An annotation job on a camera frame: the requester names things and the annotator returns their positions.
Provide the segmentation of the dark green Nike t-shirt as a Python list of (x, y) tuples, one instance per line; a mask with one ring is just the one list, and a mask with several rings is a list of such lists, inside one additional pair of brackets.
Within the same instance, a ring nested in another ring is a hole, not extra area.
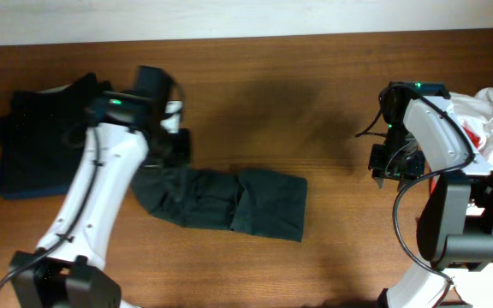
[(131, 188), (152, 216), (184, 228), (227, 230), (300, 242), (307, 179), (266, 169), (236, 174), (143, 167)]

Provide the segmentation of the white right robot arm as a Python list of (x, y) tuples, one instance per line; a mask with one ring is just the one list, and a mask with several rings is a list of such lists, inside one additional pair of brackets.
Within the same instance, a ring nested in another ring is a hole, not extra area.
[[(457, 118), (442, 83), (391, 81), (378, 95), (377, 119), (388, 125), (385, 141), (371, 148), (368, 169), (377, 184), (398, 181), (392, 210), (395, 236), (413, 264), (385, 288), (377, 306), (441, 307), (454, 274), (493, 264), (493, 166), (479, 153)], [(413, 253), (399, 225), (405, 194), (432, 180), (418, 219)]]

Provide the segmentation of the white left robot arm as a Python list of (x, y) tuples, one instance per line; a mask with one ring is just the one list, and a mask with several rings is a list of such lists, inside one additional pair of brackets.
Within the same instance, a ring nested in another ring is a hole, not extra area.
[(183, 227), (300, 241), (306, 179), (190, 169), (183, 104), (170, 99), (175, 89), (164, 70), (142, 66), (131, 90), (88, 98), (83, 155), (64, 204), (35, 252), (17, 252), (6, 276), (21, 306), (124, 306), (104, 267), (127, 190), (153, 215)]

